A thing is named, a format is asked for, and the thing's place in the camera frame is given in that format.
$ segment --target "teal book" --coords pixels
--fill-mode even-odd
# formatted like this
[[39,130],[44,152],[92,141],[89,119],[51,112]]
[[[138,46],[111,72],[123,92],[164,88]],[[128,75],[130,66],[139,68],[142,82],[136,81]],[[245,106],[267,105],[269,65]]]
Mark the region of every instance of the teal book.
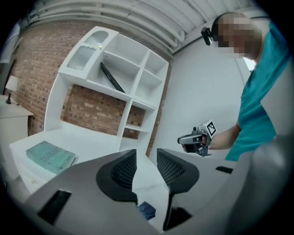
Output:
[[46,170],[59,174],[70,167],[75,160],[75,153],[59,148],[47,141],[26,150],[27,156],[33,162]]

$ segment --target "person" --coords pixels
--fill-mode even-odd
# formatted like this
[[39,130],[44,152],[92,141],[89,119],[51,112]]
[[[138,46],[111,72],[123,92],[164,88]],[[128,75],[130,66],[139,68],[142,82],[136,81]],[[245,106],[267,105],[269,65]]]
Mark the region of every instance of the person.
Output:
[[215,135],[209,146],[212,150],[230,148],[226,156],[229,161],[237,161],[242,153],[254,151],[276,135],[260,102],[282,74],[291,52],[273,22],[270,22],[269,29],[263,35],[244,14],[228,12],[217,17],[209,31],[218,47],[230,48],[233,53],[256,62],[243,89],[236,124]]

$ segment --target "lamp shade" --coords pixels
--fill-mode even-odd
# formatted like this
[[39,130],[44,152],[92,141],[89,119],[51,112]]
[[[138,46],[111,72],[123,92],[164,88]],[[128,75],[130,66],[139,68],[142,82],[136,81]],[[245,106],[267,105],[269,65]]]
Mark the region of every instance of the lamp shade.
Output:
[[5,88],[8,90],[17,91],[17,84],[18,84],[18,78],[14,76],[10,76]]

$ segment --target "brick wall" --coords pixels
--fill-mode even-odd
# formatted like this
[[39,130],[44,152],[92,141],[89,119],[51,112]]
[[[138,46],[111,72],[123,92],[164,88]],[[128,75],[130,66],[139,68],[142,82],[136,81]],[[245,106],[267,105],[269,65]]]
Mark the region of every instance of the brick wall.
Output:
[[[118,27],[98,22],[49,22],[26,29],[21,35],[22,41],[16,51],[16,61],[12,67],[11,75],[20,78],[18,91],[12,97],[34,114],[28,121],[29,135],[38,133],[44,128],[48,96],[63,60],[74,45],[95,25],[114,29],[138,40],[166,60],[171,61],[170,57],[144,39]],[[158,111],[149,143],[148,155],[161,117],[170,70],[171,65],[161,100],[161,108]],[[124,101],[74,85],[68,90],[61,119],[92,130],[116,134],[124,106]],[[143,116],[144,110],[132,107],[127,122],[140,126]],[[137,138],[137,135],[138,133],[132,130],[124,133],[124,136],[129,138]]]

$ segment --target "lamp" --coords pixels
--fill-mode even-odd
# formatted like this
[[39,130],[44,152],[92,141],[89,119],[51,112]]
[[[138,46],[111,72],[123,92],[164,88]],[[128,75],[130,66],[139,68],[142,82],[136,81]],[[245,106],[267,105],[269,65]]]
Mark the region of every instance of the lamp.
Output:
[[[14,76],[10,76],[5,88],[11,91],[17,91],[17,84],[18,84],[18,78]],[[11,104],[10,96],[11,96],[11,93],[9,93],[8,95],[6,104]]]

